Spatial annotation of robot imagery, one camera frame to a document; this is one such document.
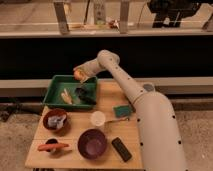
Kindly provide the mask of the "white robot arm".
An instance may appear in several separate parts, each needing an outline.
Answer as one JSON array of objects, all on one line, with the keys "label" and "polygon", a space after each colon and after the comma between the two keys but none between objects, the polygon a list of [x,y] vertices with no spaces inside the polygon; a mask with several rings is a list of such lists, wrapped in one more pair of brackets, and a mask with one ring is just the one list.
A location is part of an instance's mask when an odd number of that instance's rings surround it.
[{"label": "white robot arm", "polygon": [[141,156],[146,171],[188,171],[176,115],[170,100],[158,91],[147,91],[119,66],[120,58],[108,50],[73,69],[81,83],[108,71],[135,108]]}]

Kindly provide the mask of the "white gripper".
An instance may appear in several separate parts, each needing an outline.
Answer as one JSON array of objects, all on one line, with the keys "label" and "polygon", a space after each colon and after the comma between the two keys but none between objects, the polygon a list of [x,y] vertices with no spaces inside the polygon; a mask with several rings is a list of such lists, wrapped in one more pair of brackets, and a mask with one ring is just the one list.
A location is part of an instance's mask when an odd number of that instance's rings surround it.
[{"label": "white gripper", "polygon": [[97,59],[93,59],[81,64],[80,66],[76,66],[73,68],[73,71],[77,71],[78,69],[84,75],[82,76],[80,83],[86,82],[89,79],[89,77],[96,76],[102,70]]}]

